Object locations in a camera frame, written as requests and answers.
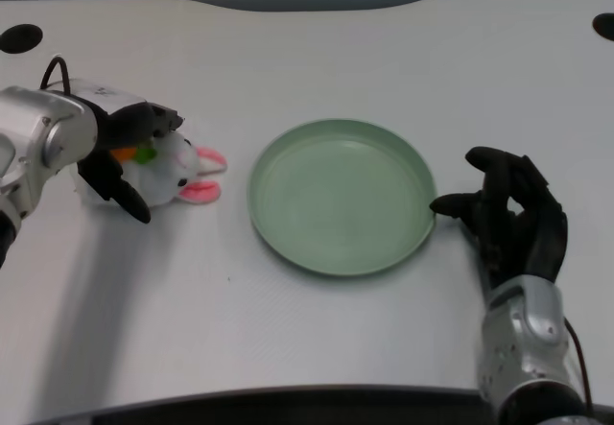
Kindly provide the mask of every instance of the table surface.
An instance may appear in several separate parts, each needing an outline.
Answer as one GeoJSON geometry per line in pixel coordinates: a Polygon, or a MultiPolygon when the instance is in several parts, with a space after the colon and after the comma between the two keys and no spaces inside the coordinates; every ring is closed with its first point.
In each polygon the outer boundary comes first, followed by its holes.
{"type": "Polygon", "coordinates": [[[226,155],[222,198],[141,225],[90,210],[62,172],[0,272],[0,423],[209,392],[313,384],[474,388],[474,251],[440,219],[392,271],[303,272],[250,226],[250,167],[279,133],[355,118],[407,138],[439,193],[475,191],[473,146],[528,154],[569,216],[559,286],[595,400],[614,405],[614,0],[426,0],[360,12],[238,12],[180,0],[0,3],[0,86],[72,76],[173,107],[226,155]]]}

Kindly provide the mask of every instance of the black cable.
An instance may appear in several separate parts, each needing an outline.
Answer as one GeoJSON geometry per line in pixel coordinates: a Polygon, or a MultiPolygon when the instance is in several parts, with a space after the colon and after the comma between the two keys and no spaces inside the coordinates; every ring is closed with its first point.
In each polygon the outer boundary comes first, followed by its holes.
{"type": "Polygon", "coordinates": [[[591,395],[591,386],[588,383],[588,371],[586,370],[586,363],[584,362],[584,354],[582,353],[582,347],[579,344],[578,334],[572,327],[568,319],[565,319],[565,327],[567,332],[572,336],[574,345],[576,346],[576,352],[578,353],[579,370],[582,374],[582,386],[584,387],[584,400],[586,401],[586,411],[590,417],[593,416],[593,396],[591,395]]]}
{"type": "Polygon", "coordinates": [[[45,70],[45,74],[42,76],[42,81],[40,82],[40,89],[47,89],[49,87],[49,78],[51,74],[54,72],[56,65],[59,64],[59,70],[61,71],[61,83],[64,88],[64,94],[70,95],[70,79],[68,78],[68,67],[66,66],[66,60],[61,58],[60,56],[55,56],[49,62],[47,66],[47,70],[45,70]]]}

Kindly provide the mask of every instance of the silver robotic arm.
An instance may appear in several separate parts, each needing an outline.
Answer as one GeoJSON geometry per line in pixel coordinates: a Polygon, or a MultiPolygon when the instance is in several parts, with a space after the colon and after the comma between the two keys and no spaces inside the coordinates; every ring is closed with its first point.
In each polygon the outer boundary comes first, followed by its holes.
{"type": "Polygon", "coordinates": [[[482,396],[501,425],[596,424],[581,348],[555,285],[567,247],[565,213],[526,156],[478,147],[466,158],[484,171],[483,189],[440,197],[431,207],[465,223],[484,265],[482,396]],[[509,198],[524,211],[508,211],[509,198]],[[586,401],[564,364],[570,333],[586,401]]]}
{"type": "Polygon", "coordinates": [[[88,156],[98,129],[70,97],[18,86],[0,91],[0,260],[61,168],[88,156]]]}
{"type": "Polygon", "coordinates": [[[71,80],[64,60],[53,58],[39,90],[0,91],[0,266],[36,209],[45,182],[77,164],[79,174],[105,200],[116,200],[141,222],[149,208],[124,180],[110,151],[136,147],[178,128],[169,108],[116,89],[71,80]],[[62,81],[48,84],[56,65],[62,81]]]}

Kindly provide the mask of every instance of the pink bunny ear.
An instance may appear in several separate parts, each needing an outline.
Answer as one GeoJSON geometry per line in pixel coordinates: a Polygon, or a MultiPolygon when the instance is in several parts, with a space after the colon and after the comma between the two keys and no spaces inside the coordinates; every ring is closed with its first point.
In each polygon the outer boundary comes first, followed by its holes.
{"type": "Polygon", "coordinates": [[[211,180],[205,182],[193,182],[185,186],[177,197],[180,200],[192,202],[193,204],[205,204],[215,201],[222,194],[222,189],[218,182],[211,180]]]}
{"type": "Polygon", "coordinates": [[[196,151],[198,152],[199,159],[201,160],[199,176],[225,171],[227,167],[226,158],[224,158],[221,153],[218,153],[213,149],[207,149],[206,147],[197,147],[196,151]]]}

